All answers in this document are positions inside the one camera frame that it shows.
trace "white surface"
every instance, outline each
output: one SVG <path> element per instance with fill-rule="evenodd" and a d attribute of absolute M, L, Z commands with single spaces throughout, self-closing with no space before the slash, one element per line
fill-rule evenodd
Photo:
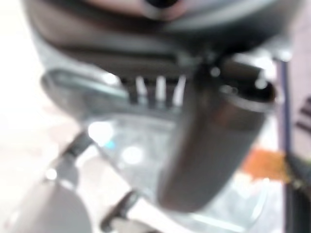
<path fill-rule="evenodd" d="M 43 69 L 17 0 L 0 1 L 0 232 L 76 125 L 39 85 Z"/>

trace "orange object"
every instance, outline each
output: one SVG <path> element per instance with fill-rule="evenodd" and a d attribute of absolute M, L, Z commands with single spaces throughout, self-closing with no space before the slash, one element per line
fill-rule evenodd
<path fill-rule="evenodd" d="M 253 179 L 269 178 L 288 183 L 291 181 L 285 163 L 285 155 L 279 151 L 253 149 L 241 167 Z"/>

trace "black knob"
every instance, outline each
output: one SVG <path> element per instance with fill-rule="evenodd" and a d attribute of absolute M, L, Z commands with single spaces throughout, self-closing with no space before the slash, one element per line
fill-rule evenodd
<path fill-rule="evenodd" d="M 156 8 L 164 9 L 173 6 L 178 0 L 146 0 L 146 2 Z"/>

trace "clear plastic container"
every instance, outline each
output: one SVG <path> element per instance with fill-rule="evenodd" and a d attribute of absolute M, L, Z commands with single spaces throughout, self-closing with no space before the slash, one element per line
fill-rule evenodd
<path fill-rule="evenodd" d="M 160 209 L 156 188 L 173 127 L 173 123 L 160 119 L 113 115 L 92 123 L 88 131 L 123 178 Z M 194 232 L 243 233 L 262 212 L 268 182 L 253 182 L 247 175 L 236 172 L 202 210 L 189 214 L 161 211 Z"/>

